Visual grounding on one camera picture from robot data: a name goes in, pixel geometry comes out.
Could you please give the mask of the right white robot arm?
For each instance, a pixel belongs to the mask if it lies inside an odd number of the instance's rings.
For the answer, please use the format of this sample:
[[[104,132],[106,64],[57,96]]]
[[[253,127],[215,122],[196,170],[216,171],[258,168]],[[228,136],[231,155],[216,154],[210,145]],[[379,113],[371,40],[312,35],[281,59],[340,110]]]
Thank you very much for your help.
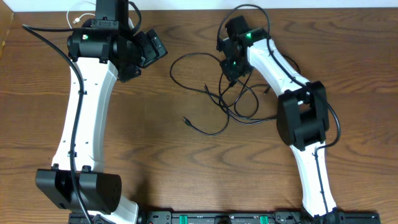
[[[243,16],[224,20],[228,36],[217,39],[225,59],[221,68],[230,81],[256,69],[278,98],[276,125],[294,154],[302,183],[302,206],[315,222],[332,223],[336,203],[326,169],[326,132],[330,124],[325,87],[310,82],[277,50],[268,31],[252,29]]]

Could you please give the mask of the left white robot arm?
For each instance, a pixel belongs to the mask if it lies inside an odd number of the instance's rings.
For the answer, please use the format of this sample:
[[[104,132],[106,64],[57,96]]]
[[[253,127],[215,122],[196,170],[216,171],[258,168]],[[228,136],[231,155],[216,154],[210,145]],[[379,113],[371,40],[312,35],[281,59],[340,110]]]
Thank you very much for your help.
[[[103,138],[116,82],[127,82],[167,54],[156,31],[129,18],[131,1],[97,1],[95,16],[69,29],[62,57],[71,70],[70,96],[58,149],[35,183],[70,223],[136,223],[139,207],[122,195],[121,177],[104,172]]]

